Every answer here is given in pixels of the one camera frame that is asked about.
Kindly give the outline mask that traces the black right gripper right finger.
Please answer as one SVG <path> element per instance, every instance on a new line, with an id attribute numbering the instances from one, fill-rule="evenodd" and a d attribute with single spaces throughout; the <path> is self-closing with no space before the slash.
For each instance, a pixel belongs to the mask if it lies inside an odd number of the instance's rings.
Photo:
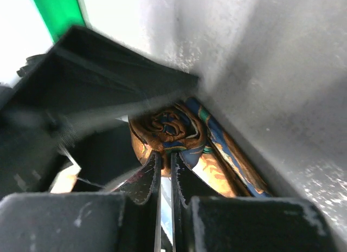
<path id="1" fill-rule="evenodd" d="M 326 220 L 296 198 L 225 198 L 171 156 L 175 251 L 337 251 Z"/>

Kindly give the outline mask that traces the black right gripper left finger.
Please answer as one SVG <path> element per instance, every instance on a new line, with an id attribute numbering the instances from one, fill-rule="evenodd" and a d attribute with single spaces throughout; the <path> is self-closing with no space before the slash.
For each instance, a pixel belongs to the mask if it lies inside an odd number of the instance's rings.
<path id="1" fill-rule="evenodd" d="M 14 193 L 1 201 L 1 251 L 160 251 L 161 157 L 118 191 Z"/>

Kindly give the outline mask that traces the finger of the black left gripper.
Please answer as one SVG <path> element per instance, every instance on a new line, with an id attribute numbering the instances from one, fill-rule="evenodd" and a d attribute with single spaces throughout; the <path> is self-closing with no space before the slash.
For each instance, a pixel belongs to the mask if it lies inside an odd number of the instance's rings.
<path id="1" fill-rule="evenodd" d="M 39 192 L 59 150 L 191 93 L 198 77 L 145 58 L 85 27 L 71 27 L 1 87 L 1 191 Z"/>

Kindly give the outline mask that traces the orange blue leaf-pattern tie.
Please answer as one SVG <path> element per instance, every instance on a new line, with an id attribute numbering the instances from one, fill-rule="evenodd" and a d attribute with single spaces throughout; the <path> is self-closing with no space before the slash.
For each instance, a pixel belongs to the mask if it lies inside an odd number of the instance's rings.
<path id="1" fill-rule="evenodd" d="M 130 119 L 132 147 L 145 164 L 151 152 L 162 158 L 161 174 L 171 176 L 171 156 L 225 197 L 270 197 L 266 183 L 232 137 L 197 99 Z"/>

